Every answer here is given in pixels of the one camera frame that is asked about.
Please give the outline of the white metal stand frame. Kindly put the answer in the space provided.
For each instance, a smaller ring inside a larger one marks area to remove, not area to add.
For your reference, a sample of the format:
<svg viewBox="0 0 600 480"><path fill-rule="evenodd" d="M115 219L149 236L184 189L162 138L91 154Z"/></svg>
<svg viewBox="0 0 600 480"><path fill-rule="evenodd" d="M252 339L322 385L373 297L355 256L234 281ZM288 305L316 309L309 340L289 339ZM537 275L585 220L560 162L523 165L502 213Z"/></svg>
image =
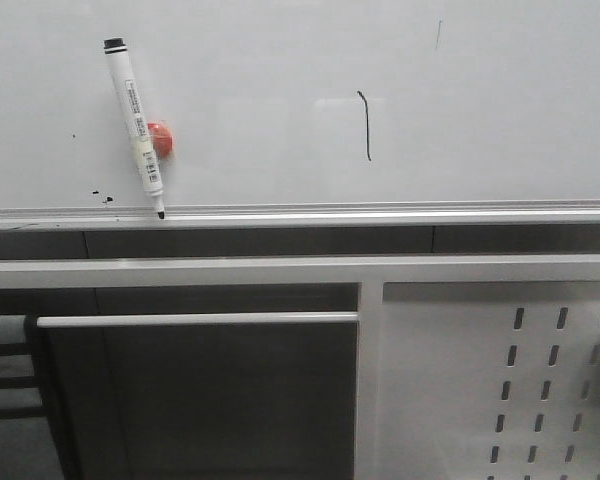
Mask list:
<svg viewBox="0 0 600 480"><path fill-rule="evenodd" d="M94 311L104 288L316 283L358 289L354 473L376 475L386 285L600 282L600 254L0 261L0 315Z"/></svg>

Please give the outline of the white perforated pegboard panel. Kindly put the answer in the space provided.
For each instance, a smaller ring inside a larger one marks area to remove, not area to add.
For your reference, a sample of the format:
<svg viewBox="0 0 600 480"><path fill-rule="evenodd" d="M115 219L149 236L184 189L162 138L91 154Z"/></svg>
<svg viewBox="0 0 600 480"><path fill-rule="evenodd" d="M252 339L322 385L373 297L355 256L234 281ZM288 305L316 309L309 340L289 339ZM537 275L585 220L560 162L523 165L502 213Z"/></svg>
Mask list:
<svg viewBox="0 0 600 480"><path fill-rule="evenodd" d="M391 283L380 479L600 479L600 282Z"/></svg>

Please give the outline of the dark grey panel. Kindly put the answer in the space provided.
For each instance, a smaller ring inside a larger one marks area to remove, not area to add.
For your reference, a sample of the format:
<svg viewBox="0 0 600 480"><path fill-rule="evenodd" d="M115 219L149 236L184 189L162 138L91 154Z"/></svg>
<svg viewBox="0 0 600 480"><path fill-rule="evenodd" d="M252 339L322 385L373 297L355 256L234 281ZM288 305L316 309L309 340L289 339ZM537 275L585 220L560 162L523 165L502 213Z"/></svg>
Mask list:
<svg viewBox="0 0 600 480"><path fill-rule="evenodd" d="M346 283L104 288L58 316L358 313ZM358 321L40 328L82 479L349 479Z"/></svg>

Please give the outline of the white black whiteboard marker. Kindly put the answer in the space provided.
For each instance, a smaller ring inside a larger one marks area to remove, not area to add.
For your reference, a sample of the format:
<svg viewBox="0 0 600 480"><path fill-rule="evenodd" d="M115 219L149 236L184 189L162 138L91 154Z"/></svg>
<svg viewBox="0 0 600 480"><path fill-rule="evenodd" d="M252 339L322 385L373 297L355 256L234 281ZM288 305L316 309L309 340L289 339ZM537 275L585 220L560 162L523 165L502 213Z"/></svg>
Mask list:
<svg viewBox="0 0 600 480"><path fill-rule="evenodd" d="M109 38L103 41L103 50L144 192L150 199L158 218L164 220L166 216L164 186L158 157L151 139L127 45L121 37Z"/></svg>

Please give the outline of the whiteboard with aluminium frame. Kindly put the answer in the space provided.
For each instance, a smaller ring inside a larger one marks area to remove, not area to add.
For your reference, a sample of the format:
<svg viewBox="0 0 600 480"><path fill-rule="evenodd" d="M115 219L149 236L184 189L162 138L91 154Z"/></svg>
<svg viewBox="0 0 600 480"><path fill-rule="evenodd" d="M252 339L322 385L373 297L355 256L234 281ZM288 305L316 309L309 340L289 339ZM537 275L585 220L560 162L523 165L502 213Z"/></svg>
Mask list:
<svg viewBox="0 0 600 480"><path fill-rule="evenodd" d="M0 1L0 230L600 223L600 1Z"/></svg>

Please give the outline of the red round magnet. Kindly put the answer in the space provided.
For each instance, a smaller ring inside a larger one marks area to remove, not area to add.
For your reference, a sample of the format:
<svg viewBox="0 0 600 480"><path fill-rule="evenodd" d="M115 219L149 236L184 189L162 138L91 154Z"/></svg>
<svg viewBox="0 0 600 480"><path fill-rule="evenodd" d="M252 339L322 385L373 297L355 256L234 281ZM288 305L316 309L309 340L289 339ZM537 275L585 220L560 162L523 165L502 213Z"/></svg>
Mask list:
<svg viewBox="0 0 600 480"><path fill-rule="evenodd" d="M173 151L173 136L170 129L161 122L147 124L152 144L159 158L168 157Z"/></svg>

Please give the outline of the black chair frame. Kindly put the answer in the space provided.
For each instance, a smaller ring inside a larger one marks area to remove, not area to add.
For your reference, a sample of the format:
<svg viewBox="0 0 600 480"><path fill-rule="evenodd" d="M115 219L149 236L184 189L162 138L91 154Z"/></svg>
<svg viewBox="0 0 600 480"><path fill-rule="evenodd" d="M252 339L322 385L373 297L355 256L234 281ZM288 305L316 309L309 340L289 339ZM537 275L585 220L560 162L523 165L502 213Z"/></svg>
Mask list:
<svg viewBox="0 0 600 480"><path fill-rule="evenodd" d="M0 479L80 479L66 411L36 320L0 315Z"/></svg>

